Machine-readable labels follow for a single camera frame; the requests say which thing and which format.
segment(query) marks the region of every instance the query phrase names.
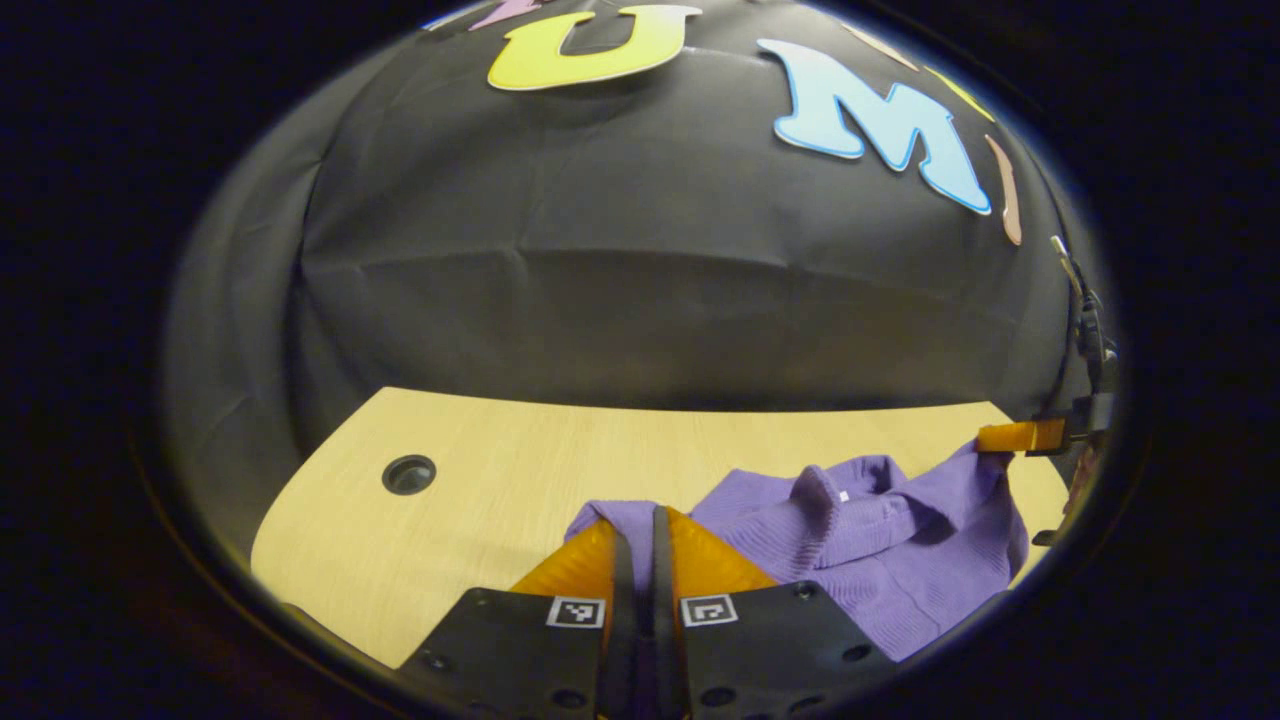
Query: orange soft finger pad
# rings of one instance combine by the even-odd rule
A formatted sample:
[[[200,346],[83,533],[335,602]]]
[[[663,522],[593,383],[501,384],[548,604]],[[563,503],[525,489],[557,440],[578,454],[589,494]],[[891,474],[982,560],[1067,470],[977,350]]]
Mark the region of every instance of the orange soft finger pad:
[[[617,530],[604,520],[570,538],[547,556],[511,592],[604,598],[604,641],[613,623],[613,562]]]
[[[988,425],[978,430],[978,452],[1053,450],[1062,445],[1066,420],[1056,418],[1036,423]]]
[[[667,507],[676,598],[772,588],[777,580],[694,519]]]

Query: blue letter m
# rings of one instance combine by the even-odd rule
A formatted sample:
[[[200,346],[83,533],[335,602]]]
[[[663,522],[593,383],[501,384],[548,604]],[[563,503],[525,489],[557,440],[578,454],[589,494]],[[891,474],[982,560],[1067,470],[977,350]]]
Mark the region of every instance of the blue letter m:
[[[791,82],[791,114],[773,123],[778,137],[837,158],[860,158],[864,145],[845,127],[840,113],[844,106],[890,168],[906,169],[919,136],[925,149],[920,163],[924,181],[965,208],[991,213],[991,200],[978,186],[969,155],[951,126],[951,111],[936,100],[900,83],[882,99],[829,55],[781,40],[756,42],[782,59]]]

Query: ribbed knit fabric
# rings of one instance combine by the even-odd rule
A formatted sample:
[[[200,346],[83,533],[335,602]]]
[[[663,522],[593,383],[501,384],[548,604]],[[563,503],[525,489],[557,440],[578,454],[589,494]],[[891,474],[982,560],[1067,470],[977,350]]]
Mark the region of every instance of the ribbed knit fabric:
[[[1009,493],[1012,454],[961,447],[908,479],[887,456],[799,478],[733,470],[690,516],[780,583],[822,585],[887,656],[902,660],[1009,587],[1027,528]],[[653,502],[593,501],[566,533],[603,518],[631,544],[637,610],[652,607]]]

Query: dark background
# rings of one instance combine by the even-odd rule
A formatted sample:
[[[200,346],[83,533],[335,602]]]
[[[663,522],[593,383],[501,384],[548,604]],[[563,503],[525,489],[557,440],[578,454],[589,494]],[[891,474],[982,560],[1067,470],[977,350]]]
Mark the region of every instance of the dark background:
[[[961,670],[870,710],[1275,716],[1268,18],[1226,4],[893,5],[1041,105],[1042,132],[1093,192],[1132,305],[1149,452],[1069,584],[1019,607]],[[19,430],[4,484],[6,716],[375,715],[192,569],[131,442],[147,452],[166,275],[218,181],[326,77],[440,12],[118,3],[6,23]]]

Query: yellow letter u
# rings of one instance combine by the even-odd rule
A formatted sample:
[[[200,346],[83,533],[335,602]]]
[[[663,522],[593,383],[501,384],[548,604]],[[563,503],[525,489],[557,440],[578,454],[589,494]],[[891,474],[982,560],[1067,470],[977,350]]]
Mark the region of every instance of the yellow letter u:
[[[489,85],[499,90],[541,90],[598,82],[657,68],[685,46],[685,18],[701,10],[685,5],[636,5],[618,10],[635,15],[631,38],[591,55],[561,55],[577,23],[595,13],[568,13],[529,23],[506,35],[509,41],[489,68]]]

